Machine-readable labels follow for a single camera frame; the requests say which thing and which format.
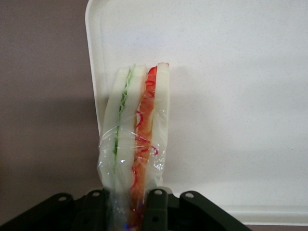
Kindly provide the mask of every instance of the white surface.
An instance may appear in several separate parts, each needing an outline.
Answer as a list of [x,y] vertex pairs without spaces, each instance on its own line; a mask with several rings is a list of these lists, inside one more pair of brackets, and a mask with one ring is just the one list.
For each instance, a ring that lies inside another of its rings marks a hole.
[[308,225],[308,1],[90,0],[99,126],[118,68],[170,63],[164,185]]

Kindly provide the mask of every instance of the metal bolt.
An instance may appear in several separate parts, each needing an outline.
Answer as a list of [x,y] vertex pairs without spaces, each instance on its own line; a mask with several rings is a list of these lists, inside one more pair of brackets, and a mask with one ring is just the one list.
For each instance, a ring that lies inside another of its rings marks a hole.
[[161,190],[155,190],[155,195],[161,195],[161,194],[163,194],[163,192],[161,191]]
[[193,198],[193,194],[192,194],[192,193],[189,193],[189,192],[186,193],[185,196],[186,196],[187,198]]

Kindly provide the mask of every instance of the plastic wrap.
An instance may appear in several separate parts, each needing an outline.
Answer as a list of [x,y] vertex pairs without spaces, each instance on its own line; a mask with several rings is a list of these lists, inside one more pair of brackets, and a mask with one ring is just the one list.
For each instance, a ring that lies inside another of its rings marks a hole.
[[138,230],[147,192],[162,184],[169,65],[121,68],[105,110],[98,172],[109,192],[109,227]]

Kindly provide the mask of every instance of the white plastic tray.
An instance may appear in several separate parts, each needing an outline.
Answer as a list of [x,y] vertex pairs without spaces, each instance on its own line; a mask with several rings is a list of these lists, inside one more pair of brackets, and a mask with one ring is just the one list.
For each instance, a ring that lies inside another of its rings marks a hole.
[[308,2],[90,0],[99,127],[118,68],[170,63],[164,185],[246,224],[308,225]]

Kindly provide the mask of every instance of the white tray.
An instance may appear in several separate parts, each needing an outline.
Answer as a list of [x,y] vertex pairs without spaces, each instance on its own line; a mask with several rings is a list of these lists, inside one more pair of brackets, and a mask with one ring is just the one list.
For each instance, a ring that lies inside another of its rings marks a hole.
[[307,8],[90,0],[99,128],[118,68],[169,62],[164,185],[175,195],[198,191],[246,224],[308,225]]

